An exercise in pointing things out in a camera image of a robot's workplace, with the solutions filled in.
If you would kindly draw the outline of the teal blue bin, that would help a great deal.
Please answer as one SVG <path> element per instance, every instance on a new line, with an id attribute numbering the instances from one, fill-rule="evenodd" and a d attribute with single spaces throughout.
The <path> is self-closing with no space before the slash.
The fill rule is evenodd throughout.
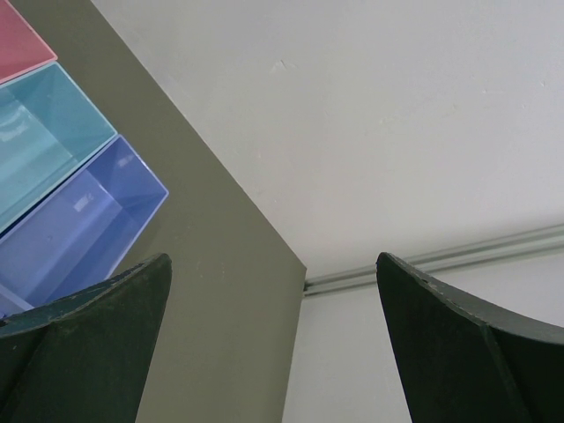
<path id="1" fill-rule="evenodd" d="M 63 183 L 116 129 L 59 63 L 1 84 L 1 229 Z"/>

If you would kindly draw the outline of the pink bin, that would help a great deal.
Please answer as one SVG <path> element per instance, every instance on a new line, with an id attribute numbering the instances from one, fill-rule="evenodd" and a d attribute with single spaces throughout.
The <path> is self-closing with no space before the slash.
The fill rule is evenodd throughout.
<path id="1" fill-rule="evenodd" d="M 56 53 L 8 2 L 1 2 L 1 83 L 57 60 Z"/>

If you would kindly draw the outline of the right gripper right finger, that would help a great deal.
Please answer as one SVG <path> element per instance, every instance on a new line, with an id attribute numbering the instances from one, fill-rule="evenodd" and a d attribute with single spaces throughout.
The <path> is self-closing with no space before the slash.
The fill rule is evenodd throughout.
<path id="1" fill-rule="evenodd" d="M 563 329 L 382 252 L 376 279 L 414 422 L 561 422 Z"/>

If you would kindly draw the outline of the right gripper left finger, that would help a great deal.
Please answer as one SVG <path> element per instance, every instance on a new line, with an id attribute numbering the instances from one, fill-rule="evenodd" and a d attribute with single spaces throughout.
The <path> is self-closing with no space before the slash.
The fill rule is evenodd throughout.
<path id="1" fill-rule="evenodd" d="M 133 422 L 165 314 L 161 253 L 1 320 L 3 422 Z"/>

